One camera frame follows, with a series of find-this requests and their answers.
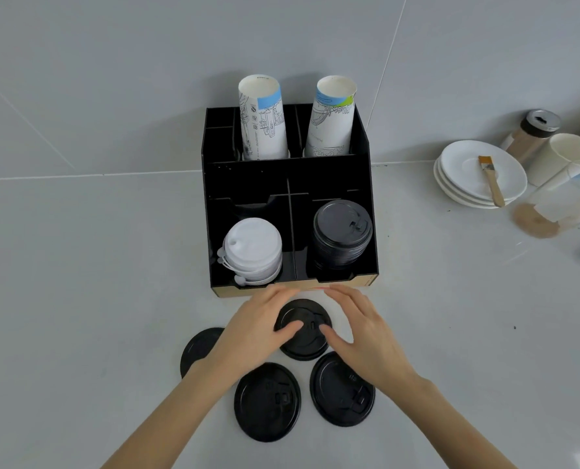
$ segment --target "hand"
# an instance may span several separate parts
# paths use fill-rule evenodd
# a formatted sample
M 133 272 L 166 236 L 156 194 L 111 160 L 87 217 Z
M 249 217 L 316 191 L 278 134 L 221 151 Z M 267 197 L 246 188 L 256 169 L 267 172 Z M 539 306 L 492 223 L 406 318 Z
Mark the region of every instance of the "hand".
M 263 364 L 303 326 L 301 321 L 293 321 L 274 331 L 279 310 L 298 292 L 281 284 L 270 284 L 257 291 L 240 306 L 204 360 L 218 366 L 231 380 L 230 385 Z
M 332 284 L 325 294 L 344 311 L 353 332 L 353 343 L 343 340 L 326 324 L 321 324 L 320 330 L 333 350 L 361 378 L 392 398 L 392 391 L 418 377 L 387 323 L 364 294 L 342 284 Z

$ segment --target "black plastic lid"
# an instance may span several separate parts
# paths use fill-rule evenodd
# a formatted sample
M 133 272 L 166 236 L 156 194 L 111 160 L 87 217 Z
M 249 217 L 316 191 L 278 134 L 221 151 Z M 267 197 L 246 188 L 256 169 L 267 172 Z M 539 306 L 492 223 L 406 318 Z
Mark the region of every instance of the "black plastic lid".
M 336 426 L 359 425 L 372 410 L 374 386 L 357 375 L 335 352 L 322 356 L 310 377 L 318 413 Z
M 372 220 L 364 207 L 337 199 L 318 209 L 315 228 L 333 244 L 352 246 L 366 241 L 372 232 Z
M 301 390 L 283 365 L 266 362 L 240 379 L 234 412 L 242 431 L 270 443 L 292 430 L 301 411 Z
M 323 355 L 328 347 L 327 339 L 318 326 L 331 326 L 331 319 L 324 307 L 311 299 L 290 301 L 279 311 L 275 330 L 284 328 L 292 321 L 303 321 L 303 327 L 281 346 L 281 351 L 295 360 L 314 360 Z
M 209 328 L 200 331 L 199 334 L 194 336 L 188 342 L 188 345 L 184 349 L 184 353 L 181 354 L 181 363 L 179 364 L 179 371 L 181 372 L 181 378 L 190 370 L 190 366 L 206 357 L 216 341 L 221 336 L 224 328 Z

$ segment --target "white plate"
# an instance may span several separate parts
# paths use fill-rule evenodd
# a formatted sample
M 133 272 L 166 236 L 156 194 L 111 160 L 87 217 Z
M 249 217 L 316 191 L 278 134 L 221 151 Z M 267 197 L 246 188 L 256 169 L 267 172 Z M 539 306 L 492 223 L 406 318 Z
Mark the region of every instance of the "white plate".
M 494 206 L 493 201 L 486 201 L 485 199 L 479 199 L 478 197 L 474 197 L 474 196 L 471 196 L 470 194 L 466 194 L 464 191 L 462 191 L 460 188 L 458 188 L 451 181 L 448 180 L 448 178 L 444 175 L 444 171 L 442 171 L 442 165 L 440 164 L 440 162 L 436 161 L 436 164 L 438 165 L 438 168 L 437 168 L 438 175 L 440 176 L 440 179 L 442 181 L 442 185 L 449 188 L 451 190 L 451 192 L 454 192 L 458 197 L 463 197 L 467 201 L 470 201 L 470 202 L 475 203 L 475 204 L 482 204 L 482 206 Z
M 513 201 L 527 188 L 527 173 L 509 153 L 483 141 L 462 140 L 451 143 L 440 155 L 444 175 L 468 194 L 492 200 L 488 181 L 479 165 L 479 156 L 491 156 L 497 172 L 498 186 L 505 202 Z
M 438 183 L 438 186 L 440 187 L 440 189 L 442 189 L 443 193 L 445 193 L 448 197 L 450 197 L 456 203 L 459 203 L 463 206 L 475 207 L 477 209 L 498 209 L 498 207 L 494 206 L 494 205 L 484 206 L 482 204 L 476 204 L 476 203 L 472 203 L 470 201 L 467 201 L 466 199 L 464 199 L 461 196 L 457 196 L 455 191 L 450 190 L 447 186 L 445 186 L 442 183 L 442 180 L 440 179 L 440 176 L 438 175 L 438 161 L 439 161 L 439 159 L 436 159 L 436 162 L 433 163 L 433 177 L 436 178 L 436 182 Z

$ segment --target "brush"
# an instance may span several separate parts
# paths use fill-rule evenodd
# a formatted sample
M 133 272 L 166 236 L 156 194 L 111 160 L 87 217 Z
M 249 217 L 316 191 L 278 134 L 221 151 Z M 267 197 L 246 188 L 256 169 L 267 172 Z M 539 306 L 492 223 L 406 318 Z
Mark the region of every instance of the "brush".
M 494 205 L 497 207 L 505 207 L 505 199 L 503 198 L 501 188 L 498 187 L 497 172 L 494 170 L 492 157 L 480 156 L 479 164 L 482 166 L 482 171 L 488 180 L 489 190 L 492 193 L 492 201 L 494 201 Z

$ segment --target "finger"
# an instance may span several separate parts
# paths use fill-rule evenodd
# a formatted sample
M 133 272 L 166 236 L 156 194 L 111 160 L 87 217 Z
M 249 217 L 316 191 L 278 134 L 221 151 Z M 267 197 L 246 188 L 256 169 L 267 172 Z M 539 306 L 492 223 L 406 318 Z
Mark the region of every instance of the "finger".
M 269 308 L 275 310 L 275 312 L 278 313 L 281 307 L 286 304 L 287 300 L 292 298 L 299 291 L 301 290 L 298 288 L 286 288 L 284 286 L 283 289 L 279 290 L 277 294 L 268 300 Z
M 346 361 L 351 351 L 351 344 L 338 336 L 338 333 L 327 324 L 321 324 L 318 329 L 321 330 L 325 339 L 327 339 L 327 344 L 341 356 L 342 360 Z
M 333 290 L 339 291 L 352 299 L 363 315 L 373 316 L 377 313 L 370 299 L 361 291 L 338 283 L 332 283 L 331 287 Z
M 252 301 L 257 301 L 259 303 L 266 303 L 279 291 L 286 290 L 286 286 L 280 283 L 272 283 L 266 286 L 263 290 L 258 290 L 252 297 Z
M 286 342 L 292 339 L 297 331 L 302 327 L 303 321 L 292 321 L 291 323 L 287 323 L 284 328 L 276 331 L 275 334 L 278 339 L 278 347 L 283 346 Z
M 364 318 L 364 314 L 362 314 L 362 312 L 357 308 L 350 296 L 336 290 L 325 290 L 325 294 L 340 305 L 346 318 L 349 320 L 351 329 L 353 329 L 353 326 L 356 325 L 359 320 Z

